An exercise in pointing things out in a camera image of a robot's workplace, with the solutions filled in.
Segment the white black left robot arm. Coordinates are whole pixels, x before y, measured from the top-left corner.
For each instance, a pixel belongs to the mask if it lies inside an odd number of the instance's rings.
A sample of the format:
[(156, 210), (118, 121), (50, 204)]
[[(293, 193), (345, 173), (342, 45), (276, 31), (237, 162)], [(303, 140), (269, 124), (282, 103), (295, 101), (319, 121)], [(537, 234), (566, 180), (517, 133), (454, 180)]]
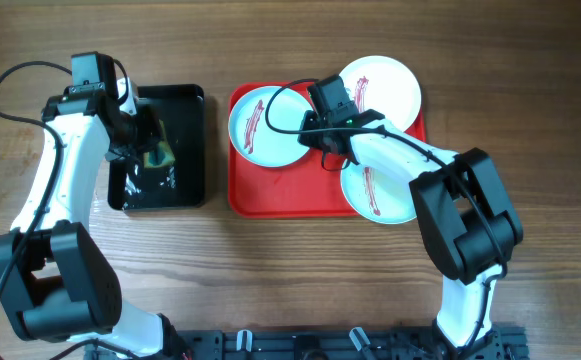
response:
[(113, 94), (48, 100), (46, 136), (27, 202), (0, 235), (0, 307), (24, 341), (95, 345), (130, 359), (184, 359), (169, 320), (121, 295), (116, 273), (89, 234), (99, 164), (126, 124)]

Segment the green yellow sponge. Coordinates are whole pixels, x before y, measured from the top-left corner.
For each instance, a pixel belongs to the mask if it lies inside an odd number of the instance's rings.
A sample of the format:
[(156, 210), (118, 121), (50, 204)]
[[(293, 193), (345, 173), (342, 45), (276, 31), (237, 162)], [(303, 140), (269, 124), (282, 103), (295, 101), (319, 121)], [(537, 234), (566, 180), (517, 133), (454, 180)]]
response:
[(172, 166), (175, 163), (174, 152), (169, 145), (165, 124), (159, 121), (160, 139), (147, 152), (143, 154), (145, 168), (162, 168)]

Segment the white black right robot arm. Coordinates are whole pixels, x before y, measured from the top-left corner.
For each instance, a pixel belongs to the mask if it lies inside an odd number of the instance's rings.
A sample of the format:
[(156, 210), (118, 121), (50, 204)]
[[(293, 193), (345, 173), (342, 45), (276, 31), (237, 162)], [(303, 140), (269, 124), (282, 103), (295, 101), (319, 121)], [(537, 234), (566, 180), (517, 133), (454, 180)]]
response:
[(496, 283), (523, 239), (521, 221), (489, 155), (442, 150), (395, 129), (375, 111), (305, 113), (298, 141), (345, 156), (404, 188), (425, 250), (443, 276), (433, 323), (443, 356), (466, 359), (485, 348)]

